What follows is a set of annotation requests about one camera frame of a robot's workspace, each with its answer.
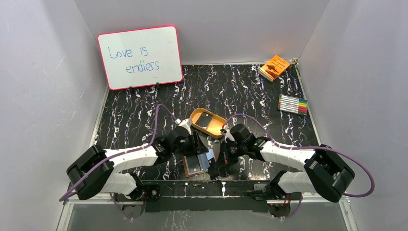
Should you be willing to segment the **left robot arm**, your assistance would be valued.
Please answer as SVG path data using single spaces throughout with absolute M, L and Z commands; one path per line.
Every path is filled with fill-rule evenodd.
M 196 156 L 207 152 L 196 131 L 177 126 L 146 146 L 107 150 L 93 145 L 66 173 L 79 200 L 88 200 L 99 193 L 122 194 L 127 199 L 139 200 L 148 189 L 136 174 L 127 173 L 128 169 L 159 165 L 176 154 Z

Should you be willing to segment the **brown leather card holder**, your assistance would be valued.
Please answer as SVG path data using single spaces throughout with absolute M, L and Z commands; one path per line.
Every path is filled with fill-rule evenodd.
M 192 177 L 207 173 L 215 164 L 216 157 L 213 149 L 209 149 L 208 152 L 197 156 L 182 156 L 182 162 L 186 177 Z

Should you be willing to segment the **black credit card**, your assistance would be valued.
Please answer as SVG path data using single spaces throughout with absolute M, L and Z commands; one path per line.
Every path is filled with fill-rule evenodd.
M 207 129 L 209 123 L 212 120 L 212 117 L 213 116 L 211 114 L 207 112 L 202 112 L 195 124 L 198 125 L 199 127 L 202 127 L 203 129 Z
M 200 164 L 196 157 L 188 157 L 186 159 L 186 167 L 188 175 L 195 175 L 201 172 Z
M 208 163 L 209 163 L 208 171 L 217 170 L 217 161 L 215 158 L 209 159 Z

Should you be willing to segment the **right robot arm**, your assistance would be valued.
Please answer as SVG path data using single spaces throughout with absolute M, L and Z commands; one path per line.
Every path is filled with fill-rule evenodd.
M 274 142 L 268 137 L 256 137 L 243 124 L 222 128 L 221 134 L 225 139 L 217 161 L 209 167 L 211 179 L 219 176 L 219 169 L 236 164 L 243 155 L 298 170 L 280 171 L 262 189 L 246 192 L 248 196 L 284 199 L 292 193 L 317 193 L 330 202 L 338 202 L 355 178 L 351 167 L 328 147 L 309 149 Z

